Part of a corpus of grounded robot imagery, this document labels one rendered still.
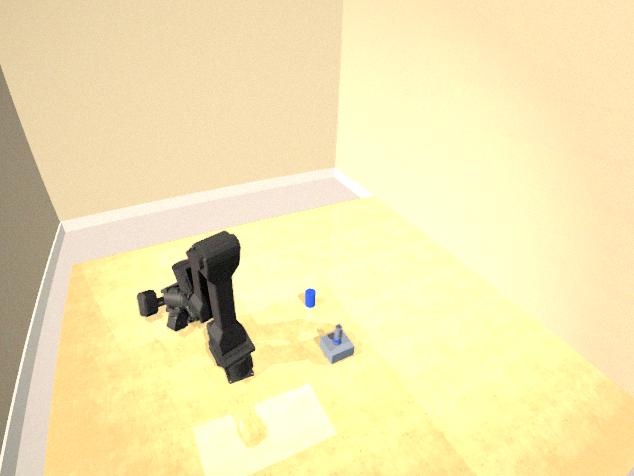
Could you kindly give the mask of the blue cylinder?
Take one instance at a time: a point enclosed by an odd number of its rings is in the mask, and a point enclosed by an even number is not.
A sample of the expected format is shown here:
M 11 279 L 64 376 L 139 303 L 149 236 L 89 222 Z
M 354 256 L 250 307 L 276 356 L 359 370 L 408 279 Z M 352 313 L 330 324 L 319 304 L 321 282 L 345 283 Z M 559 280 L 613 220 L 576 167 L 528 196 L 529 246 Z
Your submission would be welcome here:
M 309 308 L 315 306 L 316 291 L 314 289 L 307 289 L 305 291 L 305 305 Z

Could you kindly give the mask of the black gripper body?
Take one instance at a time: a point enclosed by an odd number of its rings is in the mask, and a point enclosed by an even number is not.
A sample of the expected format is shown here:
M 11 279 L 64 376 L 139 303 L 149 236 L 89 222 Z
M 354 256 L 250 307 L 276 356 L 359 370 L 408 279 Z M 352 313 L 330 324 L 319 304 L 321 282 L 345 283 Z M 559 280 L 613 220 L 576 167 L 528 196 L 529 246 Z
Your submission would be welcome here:
M 158 307 L 166 305 L 169 308 L 177 308 L 178 312 L 185 310 L 182 307 L 180 298 L 182 291 L 179 285 L 171 286 L 164 289 L 163 297 L 157 298 L 154 290 L 147 290 L 137 294 L 139 315 L 141 317 L 149 317 L 157 314 Z

